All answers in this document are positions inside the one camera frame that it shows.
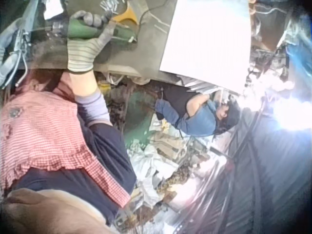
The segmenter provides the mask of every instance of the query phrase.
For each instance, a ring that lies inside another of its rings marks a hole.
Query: person
[[[85,11],[72,17],[94,27],[102,23]],[[114,233],[109,225],[129,201],[136,175],[123,136],[110,122],[93,61],[115,25],[110,21],[99,38],[68,39],[68,72],[52,93],[26,89],[2,108],[4,233]]]
[[[232,97],[227,102],[211,101],[209,94],[189,92],[185,87],[166,86],[158,95],[155,111],[175,128],[193,137],[222,134],[240,119],[240,108]]]

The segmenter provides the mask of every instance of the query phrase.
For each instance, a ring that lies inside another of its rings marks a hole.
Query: white panel
[[[160,70],[242,93],[250,45],[247,0],[178,0]]]

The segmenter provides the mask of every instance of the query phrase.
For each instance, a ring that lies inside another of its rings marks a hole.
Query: blue shirt
[[[164,115],[167,122],[173,126],[177,124],[177,129],[194,137],[206,137],[214,134],[216,128],[215,112],[217,103],[209,100],[204,104],[194,116],[187,114],[179,120],[179,114],[170,105],[169,102],[158,99],[155,104],[155,110]]]

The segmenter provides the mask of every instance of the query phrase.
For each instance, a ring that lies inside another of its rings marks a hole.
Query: green power tool
[[[87,25],[79,19],[69,19],[69,21],[49,22],[45,26],[46,32],[61,34],[70,39],[91,39],[97,38],[103,32],[106,25],[95,28]],[[118,44],[136,43],[136,33],[126,25],[117,24],[114,30],[112,42]]]

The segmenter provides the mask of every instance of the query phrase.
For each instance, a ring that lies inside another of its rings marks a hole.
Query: gloved hand
[[[78,11],[71,18],[82,18],[89,26],[100,27],[107,17]],[[116,23],[110,21],[98,38],[89,40],[68,39],[68,70],[73,73],[85,73],[93,69],[93,62],[104,46],[111,40]]]
[[[3,84],[6,76],[12,71],[17,62],[18,55],[11,54],[2,64],[5,48],[11,43],[13,34],[18,30],[21,23],[21,18],[15,20],[0,34],[0,86]]]

